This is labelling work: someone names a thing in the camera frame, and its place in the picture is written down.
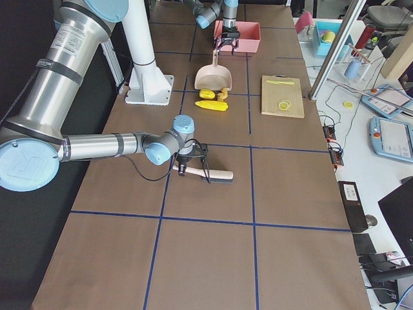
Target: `pink bin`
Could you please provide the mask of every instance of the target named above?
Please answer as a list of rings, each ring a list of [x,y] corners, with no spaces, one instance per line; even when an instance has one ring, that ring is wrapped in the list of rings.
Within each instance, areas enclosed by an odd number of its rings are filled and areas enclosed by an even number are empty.
[[[259,23],[251,21],[237,21],[235,25],[238,27],[238,31],[241,33],[239,37],[239,46],[235,50],[236,52],[243,53],[256,53],[259,42],[261,40],[261,31],[259,29]],[[220,36],[222,33],[222,21],[215,22],[214,39]],[[221,50],[231,51],[231,46],[226,45]]]

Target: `pink object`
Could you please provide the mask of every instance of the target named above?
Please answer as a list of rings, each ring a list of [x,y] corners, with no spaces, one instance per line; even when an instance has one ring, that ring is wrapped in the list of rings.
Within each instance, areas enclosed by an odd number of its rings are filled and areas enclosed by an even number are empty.
[[[310,12],[305,12],[301,15],[296,23],[296,32],[300,33],[305,27],[312,24],[312,15]]]
[[[239,37],[239,46],[235,50],[242,53],[256,53],[259,42],[261,41],[261,31],[259,23],[250,21],[237,21],[235,25],[238,27],[238,31],[241,33]],[[222,33],[222,21],[215,22],[214,40]],[[226,45],[221,49],[222,51],[230,52],[231,46]]]

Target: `blue basket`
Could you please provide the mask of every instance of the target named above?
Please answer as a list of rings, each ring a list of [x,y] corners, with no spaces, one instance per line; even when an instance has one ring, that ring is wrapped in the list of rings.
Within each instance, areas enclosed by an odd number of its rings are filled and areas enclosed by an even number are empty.
[[[310,38],[312,51],[315,56],[326,56],[328,54],[331,44],[322,42],[321,36],[326,31],[333,31],[335,34],[337,34],[340,26],[341,23],[332,23],[329,21],[316,21],[316,26],[314,27],[314,31]],[[345,52],[347,51],[348,44],[353,45],[353,40],[351,40],[350,36],[348,36],[345,45],[343,46],[343,49],[341,50],[338,56],[339,59],[344,56]]]

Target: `brown table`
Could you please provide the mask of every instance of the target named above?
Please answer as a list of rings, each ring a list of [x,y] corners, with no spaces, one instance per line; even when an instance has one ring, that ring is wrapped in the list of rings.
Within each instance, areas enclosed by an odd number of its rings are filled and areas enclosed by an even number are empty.
[[[262,75],[310,88],[290,9],[241,5],[238,20],[260,22],[259,50],[220,57],[230,108],[205,110],[193,85],[212,29],[158,2],[150,28],[158,66],[175,75],[170,104],[118,97],[105,128],[161,134],[188,114],[211,168],[234,171],[234,184],[152,183],[123,158],[92,162],[33,309],[370,309],[315,102],[303,99],[304,119],[260,113]],[[149,177],[167,170],[132,158]]]

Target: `beige dustpan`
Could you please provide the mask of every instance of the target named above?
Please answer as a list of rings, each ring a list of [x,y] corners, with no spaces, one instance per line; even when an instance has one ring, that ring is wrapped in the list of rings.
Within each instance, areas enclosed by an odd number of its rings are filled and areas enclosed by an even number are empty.
[[[195,77],[195,89],[221,90],[226,87],[231,90],[231,72],[218,65],[218,52],[212,54],[212,65],[200,68]]]

